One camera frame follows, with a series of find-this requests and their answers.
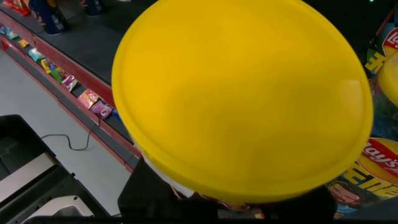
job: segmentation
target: black surface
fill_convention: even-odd
[[[87,90],[87,88],[85,86],[79,84],[74,87],[74,89],[72,90],[72,94],[73,94],[73,96],[78,98],[86,90]]]
[[[131,144],[133,144],[133,141],[130,137],[130,134],[124,124],[117,118],[115,115],[110,114],[106,119],[105,122],[111,126],[113,129],[115,129],[121,136],[123,136],[125,139],[127,139]]]
[[[68,23],[71,30],[60,35],[38,36],[111,85],[116,49],[132,22],[147,7],[133,2],[106,1],[107,11],[96,17],[77,14]]]
[[[96,217],[109,216],[79,181],[61,165],[55,165],[2,205],[0,220],[2,223],[21,223],[49,200],[69,195],[79,196]]]
[[[363,64],[376,36],[397,0],[303,0],[323,14],[346,38]]]
[[[170,185],[140,159],[118,198],[123,218],[189,218],[216,220],[211,201],[179,201]]]
[[[0,180],[44,152],[52,154],[19,115],[0,116]]]

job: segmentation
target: red shelf edge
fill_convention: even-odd
[[[52,62],[73,75],[85,87],[97,93],[107,104],[115,108],[111,87],[98,77],[84,69],[72,59],[59,52],[40,37],[35,36],[37,50],[46,55]]]
[[[25,58],[25,53],[18,49],[9,39],[5,38],[5,36],[0,35],[0,40],[3,41],[8,47],[12,48],[15,52],[17,52],[21,57]]]

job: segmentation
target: colorful packaging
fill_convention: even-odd
[[[23,16],[30,14],[29,8],[26,6],[23,0],[4,0],[2,4],[10,9],[13,9]]]
[[[21,47],[26,47],[26,46],[29,45],[29,43],[26,42],[26,40],[24,40],[24,39],[19,40],[19,41],[18,41],[18,44],[19,44]]]
[[[365,69],[373,78],[386,60],[398,51],[398,8],[395,14],[386,19],[384,26],[377,33],[375,41],[368,49]]]
[[[93,90],[87,89],[77,99],[87,109],[90,109],[98,101],[98,98],[98,95]]]
[[[62,85],[68,90],[72,91],[73,88],[78,84],[76,78],[73,75],[67,76],[63,81]]]
[[[87,16],[97,16],[104,12],[102,0],[81,0],[80,4],[83,6]]]
[[[44,58],[44,55],[42,55],[39,51],[37,51],[36,48],[30,49],[28,54],[35,62]]]
[[[372,134],[398,141],[398,53],[390,56],[371,81],[374,119]]]
[[[51,75],[58,81],[59,83],[62,83],[62,81],[68,77],[69,75],[60,67],[57,67],[55,70],[51,71]]]
[[[14,31],[10,30],[10,28],[6,27],[6,36],[8,39],[14,40],[15,38],[18,38],[18,34],[14,33]]]
[[[398,195],[398,142],[371,138],[354,165],[328,184],[335,218]]]
[[[41,63],[42,63],[42,66],[43,66],[45,72],[47,72],[48,74],[50,74],[51,71],[54,71],[57,68],[57,66],[52,61],[50,61],[48,58],[42,59]]]
[[[111,114],[113,108],[104,101],[99,100],[91,107],[90,110],[99,118],[105,119]]]
[[[68,30],[67,20],[55,0],[30,0],[29,8],[46,33],[60,34]]]

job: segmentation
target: snack bag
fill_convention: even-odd
[[[398,142],[371,138],[354,165],[328,184],[335,218],[398,195]]]
[[[73,88],[78,84],[76,78],[73,75],[67,76],[63,81],[62,85],[68,90],[72,91]]]
[[[91,107],[90,110],[99,118],[105,119],[111,114],[113,108],[104,101],[99,100]]]
[[[4,0],[2,4],[10,9],[21,13],[23,16],[27,16],[30,14],[29,8],[22,0]]]
[[[18,41],[18,44],[19,44],[21,47],[26,47],[26,46],[29,45],[29,43],[26,42],[26,40],[24,40],[24,39],[19,40],[19,41]]]
[[[93,90],[85,90],[77,99],[82,103],[87,109],[90,109],[95,102],[98,101],[98,95],[93,92]]]
[[[18,34],[14,33],[14,31],[10,30],[8,27],[6,28],[6,36],[11,40],[19,37]]]
[[[42,66],[43,66],[45,72],[47,72],[48,74],[50,74],[51,71],[54,71],[57,68],[57,66],[52,61],[50,61],[48,58],[42,59],[41,63],[42,63]]]
[[[44,55],[42,55],[39,51],[37,51],[36,48],[30,49],[28,54],[35,62],[44,58]]]
[[[69,75],[60,67],[57,67],[55,70],[51,71],[51,75],[58,81],[59,83],[62,83],[63,79],[68,77]]]

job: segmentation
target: purple snack package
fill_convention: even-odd
[[[77,80],[73,75],[69,75],[62,81],[62,85],[68,90],[72,91],[73,88],[77,85]]]
[[[105,119],[111,114],[113,108],[104,101],[99,100],[91,107],[90,110],[94,112],[94,114],[97,114],[99,118]]]

